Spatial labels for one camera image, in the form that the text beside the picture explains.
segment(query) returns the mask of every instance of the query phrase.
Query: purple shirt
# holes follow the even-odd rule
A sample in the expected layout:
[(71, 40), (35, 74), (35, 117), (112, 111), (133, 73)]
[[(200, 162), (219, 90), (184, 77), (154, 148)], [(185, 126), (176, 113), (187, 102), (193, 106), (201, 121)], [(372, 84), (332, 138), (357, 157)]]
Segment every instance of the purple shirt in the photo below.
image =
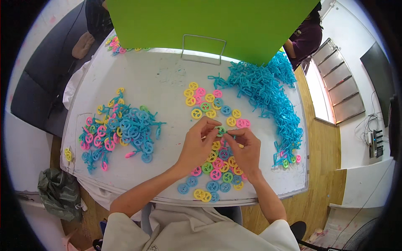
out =
[(293, 70), (308, 56), (313, 54), (321, 44), (322, 30), (319, 24), (311, 20), (304, 20), (296, 31), (290, 36), (296, 58), (290, 58)]

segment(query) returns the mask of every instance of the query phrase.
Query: wooden floor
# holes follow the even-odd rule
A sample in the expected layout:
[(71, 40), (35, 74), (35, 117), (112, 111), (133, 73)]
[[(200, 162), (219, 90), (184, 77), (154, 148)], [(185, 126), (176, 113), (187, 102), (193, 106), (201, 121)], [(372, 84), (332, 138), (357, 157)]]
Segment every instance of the wooden floor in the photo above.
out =
[[(342, 204), (346, 170), (334, 172), (334, 170), (340, 169), (341, 161), (339, 128), (314, 119), (310, 92), (301, 68), (295, 71), (295, 75), (301, 92), (308, 129), (309, 188), (307, 192), (282, 202), (285, 205), (289, 224), (299, 220), (306, 222), (307, 232), (304, 239), (307, 239), (316, 228), (324, 228), (329, 203)], [(55, 137), (53, 144), (56, 150), (52, 150), (51, 163), (58, 165), (61, 140)], [(107, 218), (109, 212), (96, 203), (83, 188), (80, 191), (82, 199), (88, 206), (88, 211), (83, 212), (81, 222), (62, 220), (62, 225), (66, 234), (78, 229), (71, 242), (75, 247), (85, 250), (91, 247), (94, 239), (102, 238), (99, 222)], [(269, 226), (259, 205), (243, 206), (242, 213), (243, 226), (256, 234), (261, 233)]]
[[(307, 121), (310, 152), (309, 186), (307, 192), (282, 202), (289, 224), (300, 220), (307, 224), (304, 239), (308, 239), (316, 228), (324, 229), (329, 203), (342, 204), (346, 170), (334, 172), (340, 169), (341, 161), (339, 127), (314, 119), (313, 102), (300, 67), (296, 69), (295, 75)], [(256, 234), (269, 226), (259, 205), (242, 206), (242, 213), (243, 226)]]

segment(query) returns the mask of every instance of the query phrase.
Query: gray plastic bag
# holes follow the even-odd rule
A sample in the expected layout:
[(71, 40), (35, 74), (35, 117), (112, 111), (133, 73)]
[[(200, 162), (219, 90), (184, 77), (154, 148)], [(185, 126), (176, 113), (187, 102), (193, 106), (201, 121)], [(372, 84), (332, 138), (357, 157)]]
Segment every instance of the gray plastic bag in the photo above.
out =
[(60, 219), (81, 220), (81, 202), (77, 179), (63, 170), (48, 168), (39, 174), (38, 191), (45, 209)]

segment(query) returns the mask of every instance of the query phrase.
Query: green board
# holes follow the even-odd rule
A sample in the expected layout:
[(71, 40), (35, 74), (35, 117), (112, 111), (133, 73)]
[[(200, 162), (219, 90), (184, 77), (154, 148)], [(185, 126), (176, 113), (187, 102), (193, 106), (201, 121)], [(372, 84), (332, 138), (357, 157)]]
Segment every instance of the green board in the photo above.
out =
[[(184, 34), (223, 39), (223, 56), (267, 63), (318, 0), (107, 0), (124, 48), (182, 48)], [(186, 37), (185, 50), (220, 54), (223, 42)]]

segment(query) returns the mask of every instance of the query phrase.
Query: hand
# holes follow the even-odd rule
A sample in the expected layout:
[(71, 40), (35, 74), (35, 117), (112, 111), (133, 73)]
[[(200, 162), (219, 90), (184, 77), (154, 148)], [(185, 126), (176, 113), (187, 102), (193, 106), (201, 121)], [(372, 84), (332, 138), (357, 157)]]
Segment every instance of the hand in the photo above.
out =
[(229, 143), (236, 163), (250, 183), (259, 178), (261, 176), (259, 168), (261, 141), (248, 128), (228, 130), (223, 137)]
[(186, 134), (186, 139), (177, 163), (173, 166), (181, 177), (187, 176), (197, 166), (202, 165), (211, 152), (212, 143), (218, 135), (215, 126), (221, 122), (202, 117)]

